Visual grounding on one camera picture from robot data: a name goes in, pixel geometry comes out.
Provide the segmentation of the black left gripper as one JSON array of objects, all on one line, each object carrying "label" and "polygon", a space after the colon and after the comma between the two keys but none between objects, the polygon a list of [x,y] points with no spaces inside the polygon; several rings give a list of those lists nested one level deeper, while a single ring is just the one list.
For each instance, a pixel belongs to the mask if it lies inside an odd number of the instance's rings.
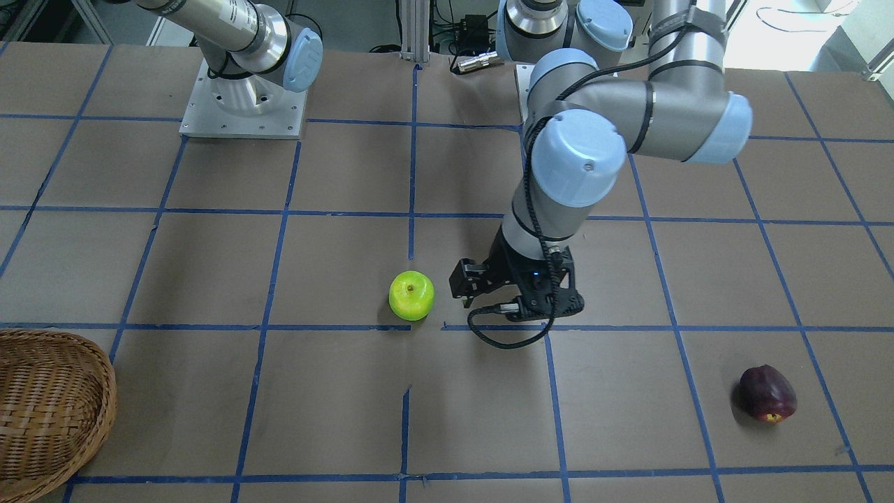
[{"label": "black left gripper", "polygon": [[527,258],[508,245],[504,232],[498,231],[485,263],[471,258],[461,258],[449,277],[450,294],[461,300],[464,308],[470,308],[476,298],[497,289],[514,284],[520,295],[508,302],[499,302],[492,311],[511,321],[549,319],[552,305],[558,302],[555,317],[571,317],[583,311],[585,301],[576,289],[574,261],[571,249],[562,248],[562,259],[555,262],[556,276],[569,285],[560,286],[553,293],[548,261],[543,258]]}]

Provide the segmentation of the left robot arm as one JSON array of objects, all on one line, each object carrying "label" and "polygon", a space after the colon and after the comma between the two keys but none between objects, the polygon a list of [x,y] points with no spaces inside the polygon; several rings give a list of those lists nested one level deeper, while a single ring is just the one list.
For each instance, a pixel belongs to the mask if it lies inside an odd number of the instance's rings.
[{"label": "left robot arm", "polygon": [[614,1],[502,1],[496,51],[532,64],[525,168],[489,256],[460,260],[450,290],[466,307],[514,284],[488,307],[511,321],[583,309],[569,243],[616,183],[630,154],[727,163],[750,135],[753,112],[724,85],[727,10],[721,1],[655,1],[649,52],[620,66],[634,22]]}]

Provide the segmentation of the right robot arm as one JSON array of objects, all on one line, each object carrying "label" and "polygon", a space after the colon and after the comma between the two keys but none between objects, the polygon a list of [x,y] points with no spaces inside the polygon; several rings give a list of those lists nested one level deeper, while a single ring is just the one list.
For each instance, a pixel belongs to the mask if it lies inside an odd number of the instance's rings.
[{"label": "right robot arm", "polygon": [[243,73],[258,75],[289,92],[304,92],[323,63],[323,42],[267,4],[251,1],[138,1],[137,5],[192,31],[200,42],[226,54]]}]

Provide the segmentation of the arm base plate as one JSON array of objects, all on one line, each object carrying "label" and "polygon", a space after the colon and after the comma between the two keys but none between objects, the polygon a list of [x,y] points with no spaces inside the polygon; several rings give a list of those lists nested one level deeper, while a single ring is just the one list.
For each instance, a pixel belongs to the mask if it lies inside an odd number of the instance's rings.
[{"label": "arm base plate", "polygon": [[530,80],[533,66],[530,64],[515,64],[515,79],[518,95],[518,108],[520,109],[520,123],[524,124],[528,118],[527,98],[530,90]]},{"label": "arm base plate", "polygon": [[202,61],[179,133],[198,139],[300,139],[307,92],[290,92],[256,75],[211,79],[207,71]]}]

